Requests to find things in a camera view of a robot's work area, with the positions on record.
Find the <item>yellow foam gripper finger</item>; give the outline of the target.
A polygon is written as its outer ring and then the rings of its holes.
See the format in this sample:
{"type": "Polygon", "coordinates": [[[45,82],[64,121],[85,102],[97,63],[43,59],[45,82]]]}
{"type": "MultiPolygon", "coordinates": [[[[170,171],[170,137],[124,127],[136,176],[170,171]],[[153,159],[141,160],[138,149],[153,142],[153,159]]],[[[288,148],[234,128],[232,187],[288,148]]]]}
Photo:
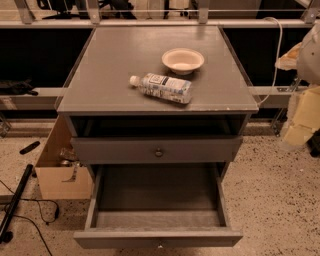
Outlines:
{"type": "Polygon", "coordinates": [[[288,120],[283,141],[302,146],[320,129],[320,87],[311,87],[297,96],[293,116],[288,120]]]}

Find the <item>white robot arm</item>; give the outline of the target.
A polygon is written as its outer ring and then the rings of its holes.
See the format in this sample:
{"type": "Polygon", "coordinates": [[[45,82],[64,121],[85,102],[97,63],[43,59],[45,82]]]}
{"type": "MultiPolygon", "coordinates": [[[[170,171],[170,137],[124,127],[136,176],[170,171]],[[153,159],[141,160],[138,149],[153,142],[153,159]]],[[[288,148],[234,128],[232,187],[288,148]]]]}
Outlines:
{"type": "Polygon", "coordinates": [[[320,129],[320,24],[316,23],[303,40],[278,58],[275,67],[297,70],[309,87],[289,106],[291,116],[282,129],[282,141],[292,147],[305,144],[320,129]]]}

